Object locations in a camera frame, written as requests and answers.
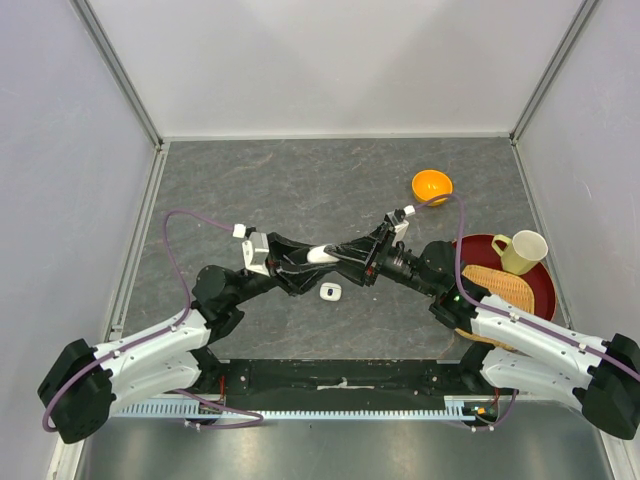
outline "red plate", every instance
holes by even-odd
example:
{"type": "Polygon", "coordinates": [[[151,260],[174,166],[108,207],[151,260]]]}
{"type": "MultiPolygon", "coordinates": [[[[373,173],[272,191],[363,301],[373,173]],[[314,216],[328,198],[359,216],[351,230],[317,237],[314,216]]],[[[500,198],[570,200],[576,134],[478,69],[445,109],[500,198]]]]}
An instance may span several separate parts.
{"type": "MultiPolygon", "coordinates": [[[[468,235],[462,239],[462,260],[467,265],[480,265],[502,271],[500,256],[491,246],[493,235],[468,235]]],[[[535,296],[534,313],[538,317],[551,320],[556,311],[556,289],[549,272],[538,263],[528,273],[521,275],[529,284],[535,296]]]]}

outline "metal floor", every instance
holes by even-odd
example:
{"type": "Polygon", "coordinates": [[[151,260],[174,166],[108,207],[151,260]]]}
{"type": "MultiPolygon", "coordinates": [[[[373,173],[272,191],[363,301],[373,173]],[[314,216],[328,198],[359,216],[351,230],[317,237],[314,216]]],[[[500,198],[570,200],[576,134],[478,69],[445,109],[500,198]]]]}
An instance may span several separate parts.
{"type": "Polygon", "coordinates": [[[197,433],[112,419],[76,480],[612,480],[597,431],[552,405],[518,402],[493,433],[419,421],[278,421],[197,433]]]}
{"type": "MultiPolygon", "coordinates": [[[[446,172],[467,204],[466,233],[535,229],[506,138],[218,141],[172,143],[125,323],[125,334],[164,320],[184,305],[164,251],[160,222],[177,207],[223,223],[255,225],[308,243],[357,238],[394,208],[415,203],[411,179],[446,172]]],[[[458,209],[450,202],[411,217],[405,242],[421,252],[453,239],[458,209]]],[[[190,217],[173,217],[169,234],[187,282],[215,263],[241,268],[240,242],[190,217]]],[[[213,350],[220,358],[459,359],[468,342],[428,312],[429,302],[380,279],[343,287],[336,303],[318,289],[298,298],[280,290],[240,306],[245,319],[213,350]]]]}

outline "gray marble tabletop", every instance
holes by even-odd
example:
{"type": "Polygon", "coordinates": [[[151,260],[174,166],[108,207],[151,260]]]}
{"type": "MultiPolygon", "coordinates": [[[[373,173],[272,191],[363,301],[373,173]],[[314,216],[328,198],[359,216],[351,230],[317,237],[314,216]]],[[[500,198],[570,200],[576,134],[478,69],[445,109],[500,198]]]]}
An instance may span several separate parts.
{"type": "MultiPolygon", "coordinates": [[[[351,139],[179,142],[169,150],[125,323],[131,334],[184,304],[161,240],[160,221],[187,208],[224,223],[255,225],[322,244],[372,230],[385,212],[415,203],[411,179],[437,169],[467,204],[465,233],[512,235],[534,229],[508,139],[351,139]]],[[[411,218],[405,237],[420,252],[453,239],[458,210],[448,202],[411,218]]],[[[243,266],[240,243],[190,217],[174,217],[170,240],[192,284],[208,264],[243,266]]],[[[271,291],[241,305],[245,319],[215,343],[220,358],[458,359],[469,342],[429,313],[426,297],[381,278],[361,288],[331,274],[342,299],[326,302],[319,287],[291,298],[271,291]]]]}

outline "purple cable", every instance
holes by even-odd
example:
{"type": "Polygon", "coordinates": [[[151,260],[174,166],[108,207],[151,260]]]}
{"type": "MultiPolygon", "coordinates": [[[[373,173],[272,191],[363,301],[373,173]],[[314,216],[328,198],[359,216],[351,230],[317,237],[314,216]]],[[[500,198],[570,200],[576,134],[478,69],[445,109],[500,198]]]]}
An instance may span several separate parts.
{"type": "MultiPolygon", "coordinates": [[[[178,320],[176,320],[172,324],[172,327],[177,327],[179,324],[181,324],[184,321],[185,318],[187,318],[187,316],[189,315],[190,307],[191,307],[191,293],[189,292],[189,286],[187,285],[187,282],[185,281],[185,279],[182,276],[182,274],[180,273],[180,268],[178,267],[178,263],[176,262],[175,256],[173,255],[173,252],[171,251],[171,247],[169,245],[169,233],[168,233],[168,230],[167,230],[167,224],[169,222],[169,218],[171,218],[173,215],[176,215],[176,214],[190,215],[190,216],[192,216],[194,218],[197,218],[198,220],[201,220],[201,221],[203,221],[205,223],[208,223],[209,225],[213,225],[215,227],[221,228],[223,230],[227,230],[229,232],[233,231],[233,227],[231,227],[230,225],[225,225],[225,224],[222,224],[222,223],[218,223],[215,220],[212,220],[212,219],[207,218],[207,217],[205,217],[203,215],[200,215],[199,213],[192,212],[191,210],[175,209],[175,210],[169,211],[164,216],[164,220],[162,221],[162,241],[164,242],[164,246],[167,249],[167,255],[169,257],[169,261],[171,262],[171,266],[173,267],[173,271],[178,276],[178,280],[180,280],[180,284],[183,287],[185,298],[186,298],[185,308],[182,311],[182,314],[180,315],[178,320]]],[[[86,367],[84,367],[84,368],[80,369],[78,372],[76,372],[75,375],[73,375],[69,380],[67,380],[64,385],[62,385],[62,387],[56,392],[56,394],[53,396],[53,398],[49,402],[49,405],[47,405],[47,408],[44,411],[44,415],[42,416],[42,428],[46,432],[57,432],[58,431],[58,429],[56,427],[52,427],[51,425],[49,425],[49,419],[51,418],[51,413],[53,412],[54,408],[56,408],[56,405],[58,404],[58,402],[60,401],[62,396],[65,393],[67,393],[69,391],[69,389],[71,387],[73,387],[73,385],[75,385],[76,382],[78,382],[78,380],[80,380],[82,377],[84,377],[87,373],[91,372],[91,370],[93,370],[94,368],[100,366],[102,363],[106,362],[107,360],[110,360],[112,358],[116,358],[116,356],[119,356],[120,354],[126,352],[127,350],[130,350],[133,347],[137,347],[138,345],[141,345],[141,344],[143,344],[145,342],[148,342],[150,340],[158,338],[161,335],[164,335],[165,333],[170,332],[172,327],[162,328],[162,329],[158,330],[157,332],[150,333],[149,335],[146,335],[146,336],[141,337],[141,338],[139,338],[137,340],[134,340],[131,343],[128,343],[126,345],[122,345],[122,346],[118,347],[117,349],[114,349],[114,350],[106,353],[102,357],[97,358],[96,360],[94,360],[93,362],[88,364],[86,367]]],[[[198,401],[203,401],[203,403],[207,402],[207,400],[204,400],[204,399],[197,398],[197,400],[198,401]]],[[[217,408],[219,410],[223,410],[223,408],[221,408],[221,406],[219,406],[219,405],[215,406],[215,408],[217,408]]],[[[235,409],[230,409],[229,411],[234,411],[234,413],[241,413],[243,415],[249,415],[249,416],[259,415],[259,414],[253,414],[251,412],[244,412],[242,410],[235,410],[235,409]]],[[[249,426],[250,424],[253,425],[255,423],[246,422],[246,423],[243,423],[243,424],[240,424],[240,425],[241,426],[249,426]]]]}
{"type": "Polygon", "coordinates": [[[201,430],[232,430],[234,428],[253,427],[255,425],[258,425],[259,423],[262,423],[262,421],[264,420],[264,417],[259,413],[247,412],[245,410],[238,410],[237,408],[231,408],[231,407],[227,407],[226,405],[222,405],[220,403],[211,402],[202,397],[199,397],[198,395],[194,395],[193,393],[187,392],[186,390],[177,389],[177,390],[174,390],[174,392],[184,395],[185,397],[193,398],[194,400],[197,400],[203,405],[206,405],[211,408],[215,408],[216,410],[220,410],[222,412],[236,413],[238,415],[247,415],[249,417],[255,418],[255,420],[249,420],[247,422],[241,422],[241,423],[231,423],[228,425],[216,425],[216,424],[202,425],[196,422],[187,422],[186,425],[188,427],[199,428],[201,430]]]}
{"type": "MultiPolygon", "coordinates": [[[[458,196],[455,193],[450,193],[450,194],[445,194],[445,195],[438,195],[437,197],[432,198],[431,200],[428,200],[424,203],[421,203],[419,205],[415,205],[414,208],[416,210],[419,210],[421,208],[424,208],[428,205],[430,205],[433,202],[436,202],[438,200],[441,200],[443,198],[454,198],[457,202],[458,202],[458,207],[460,210],[460,215],[459,215],[459,219],[458,219],[458,241],[456,243],[456,259],[455,259],[455,277],[456,277],[456,286],[458,287],[458,290],[460,291],[460,295],[462,295],[464,297],[464,299],[471,303],[472,305],[475,305],[476,307],[480,307],[480,308],[484,308],[485,310],[489,310],[490,312],[494,312],[497,313],[498,315],[503,315],[505,317],[509,317],[509,312],[502,310],[500,308],[496,308],[493,307],[491,305],[484,305],[480,302],[477,302],[476,300],[474,300],[473,298],[471,298],[471,296],[466,292],[466,290],[464,289],[464,287],[462,286],[462,272],[460,271],[460,266],[461,266],[461,255],[462,255],[462,239],[464,237],[464,220],[465,220],[465,212],[464,212],[464,202],[462,200],[462,198],[460,196],[458,196]]],[[[580,348],[580,342],[569,338],[569,337],[565,337],[564,335],[562,335],[561,333],[555,332],[553,330],[551,330],[550,328],[547,328],[543,325],[538,325],[537,323],[534,323],[526,318],[520,318],[518,321],[522,322],[523,324],[527,325],[528,327],[533,328],[534,330],[538,330],[539,332],[542,332],[546,335],[549,335],[550,337],[555,338],[556,340],[560,340],[564,343],[566,343],[567,345],[571,345],[572,347],[576,347],[576,348],[580,348]]],[[[587,353],[591,353],[592,355],[595,355],[597,357],[599,357],[602,360],[605,360],[607,362],[609,362],[611,365],[614,365],[615,367],[619,368],[620,370],[622,370],[623,372],[625,372],[626,374],[630,375],[631,378],[633,378],[634,380],[636,380],[637,382],[640,382],[640,374],[638,374],[638,372],[635,372],[634,370],[632,370],[631,368],[629,368],[627,365],[625,365],[624,363],[620,362],[619,360],[611,357],[610,355],[607,355],[606,353],[602,353],[598,350],[596,350],[593,347],[590,346],[586,346],[586,348],[584,349],[587,353]]]]}

